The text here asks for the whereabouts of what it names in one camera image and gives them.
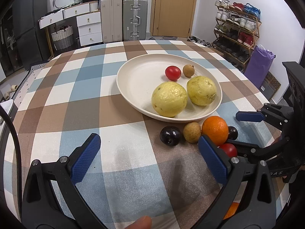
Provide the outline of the left hand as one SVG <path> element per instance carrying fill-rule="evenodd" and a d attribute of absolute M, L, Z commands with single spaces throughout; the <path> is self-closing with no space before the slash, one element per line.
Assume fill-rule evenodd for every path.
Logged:
<path fill-rule="evenodd" d="M 143 216 L 137 221 L 133 222 L 125 229 L 151 229 L 152 228 L 152 219 L 149 216 Z"/>

